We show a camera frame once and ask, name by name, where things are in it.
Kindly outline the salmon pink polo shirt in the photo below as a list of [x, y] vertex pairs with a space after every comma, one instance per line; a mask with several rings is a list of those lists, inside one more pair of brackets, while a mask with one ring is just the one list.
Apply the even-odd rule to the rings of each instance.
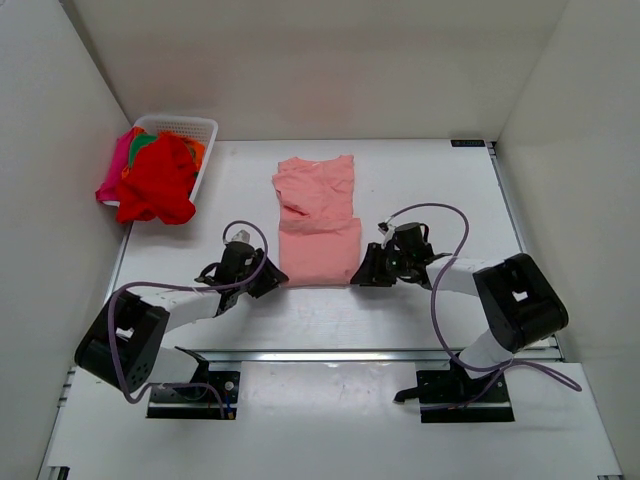
[[272, 177], [280, 205], [279, 267], [287, 286], [345, 286], [359, 267], [361, 220], [354, 214], [354, 157], [293, 157]]

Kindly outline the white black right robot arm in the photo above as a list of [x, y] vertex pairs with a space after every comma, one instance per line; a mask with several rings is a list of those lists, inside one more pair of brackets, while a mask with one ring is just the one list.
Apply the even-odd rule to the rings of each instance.
[[473, 296], [487, 321], [486, 331], [471, 345], [447, 352], [449, 365], [437, 380], [399, 391], [396, 403], [420, 399], [433, 410], [464, 408], [519, 365], [518, 352], [568, 325], [566, 307], [531, 256], [460, 258], [436, 253], [424, 223], [380, 228], [384, 241], [368, 245], [351, 284], [388, 288], [403, 282], [429, 291], [432, 301], [441, 290]]

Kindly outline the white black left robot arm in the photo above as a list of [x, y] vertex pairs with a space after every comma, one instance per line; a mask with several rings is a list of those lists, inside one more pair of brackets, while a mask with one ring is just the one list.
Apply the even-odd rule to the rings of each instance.
[[231, 241], [221, 260], [196, 277], [198, 288], [133, 282], [114, 292], [80, 341], [74, 362], [132, 403], [134, 392], [150, 387], [180, 390], [188, 398], [213, 392], [208, 362], [184, 347], [164, 347], [164, 335], [224, 314], [243, 294], [258, 299], [287, 281], [263, 249]]

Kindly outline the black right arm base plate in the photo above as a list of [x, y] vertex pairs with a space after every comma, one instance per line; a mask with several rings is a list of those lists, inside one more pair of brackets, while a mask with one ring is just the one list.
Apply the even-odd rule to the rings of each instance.
[[515, 415], [503, 374], [469, 379], [453, 369], [419, 370], [416, 385], [398, 391], [393, 401], [419, 401], [423, 424], [511, 423]]

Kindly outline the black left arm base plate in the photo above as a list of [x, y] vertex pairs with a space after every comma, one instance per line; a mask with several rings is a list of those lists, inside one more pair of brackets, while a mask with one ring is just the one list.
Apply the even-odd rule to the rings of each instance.
[[241, 371], [239, 363], [211, 364], [199, 378], [205, 387], [168, 389], [154, 387], [147, 405], [148, 419], [233, 421], [238, 416]]

